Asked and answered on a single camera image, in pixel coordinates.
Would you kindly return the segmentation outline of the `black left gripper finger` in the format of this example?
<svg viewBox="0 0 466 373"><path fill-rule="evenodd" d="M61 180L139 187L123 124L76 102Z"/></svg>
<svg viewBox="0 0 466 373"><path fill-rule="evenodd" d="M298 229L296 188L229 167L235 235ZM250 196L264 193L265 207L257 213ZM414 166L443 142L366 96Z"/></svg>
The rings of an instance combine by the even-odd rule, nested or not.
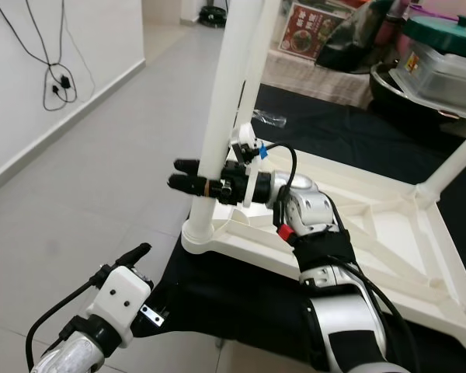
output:
<svg viewBox="0 0 466 373"><path fill-rule="evenodd" d="M116 260L115 263L113 263L113 266L129 267L130 269L133 269L137 262L140 262L140 260L143 259L145 255L148 255L151 249L151 244L148 244L148 242L142 242L140 245L136 246L136 248L131 249L129 252L123 253L123 255L120 256L120 258Z"/></svg>

